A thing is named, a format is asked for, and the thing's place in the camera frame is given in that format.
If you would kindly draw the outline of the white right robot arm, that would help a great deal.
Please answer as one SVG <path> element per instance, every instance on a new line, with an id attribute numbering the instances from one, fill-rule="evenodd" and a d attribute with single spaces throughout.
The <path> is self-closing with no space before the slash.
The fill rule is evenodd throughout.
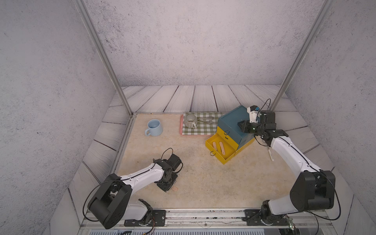
<path id="1" fill-rule="evenodd" d="M 274 112 L 262 111 L 254 105 L 247 108 L 247 113 L 249 119 L 238 123 L 240 130 L 264 140 L 267 147 L 276 151 L 296 176 L 288 195 L 263 202 L 260 210 L 261 219 L 331 209 L 338 200 L 335 175 L 314 164 L 295 146 L 284 130 L 277 129 Z"/>

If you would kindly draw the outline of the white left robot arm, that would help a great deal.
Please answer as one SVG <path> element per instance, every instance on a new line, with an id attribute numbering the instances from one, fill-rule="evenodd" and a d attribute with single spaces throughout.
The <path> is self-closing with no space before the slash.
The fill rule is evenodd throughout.
<path id="1" fill-rule="evenodd" d="M 115 227 L 120 221 L 125 227 L 165 225 L 165 210 L 154 210 L 143 199 L 131 203 L 131 197 L 150 184 L 156 184 L 168 192 L 183 168 L 182 160 L 175 154 L 169 159 L 156 159 L 144 169 L 129 175 L 108 175 L 104 182 L 92 190 L 93 197 L 87 198 L 88 210 L 105 229 Z"/>

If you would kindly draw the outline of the teal drawer cabinet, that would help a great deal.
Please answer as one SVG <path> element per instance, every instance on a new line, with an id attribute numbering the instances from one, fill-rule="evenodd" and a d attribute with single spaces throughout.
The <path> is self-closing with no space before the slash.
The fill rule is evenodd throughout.
<path id="1" fill-rule="evenodd" d="M 245 145 L 254 138 L 253 134 L 241 132 L 238 122 L 243 120 L 249 120 L 249 114 L 242 105 L 221 116 L 218 120 L 218 126 L 227 132 L 240 146 Z"/>

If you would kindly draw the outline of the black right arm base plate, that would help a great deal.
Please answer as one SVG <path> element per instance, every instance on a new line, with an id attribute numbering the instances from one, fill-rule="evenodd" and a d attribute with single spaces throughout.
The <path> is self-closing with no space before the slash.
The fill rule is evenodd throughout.
<path id="1" fill-rule="evenodd" d="M 247 226 L 288 226 L 289 222 L 283 215 L 266 215 L 261 210 L 247 209 L 242 221 Z"/>

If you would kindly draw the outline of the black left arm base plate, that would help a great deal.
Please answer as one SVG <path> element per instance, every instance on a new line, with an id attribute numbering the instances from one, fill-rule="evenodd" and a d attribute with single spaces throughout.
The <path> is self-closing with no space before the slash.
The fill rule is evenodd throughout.
<path id="1" fill-rule="evenodd" d="M 125 220 L 125 227 L 164 227 L 166 219 L 166 210 L 152 210 L 147 212 L 141 220 Z"/>

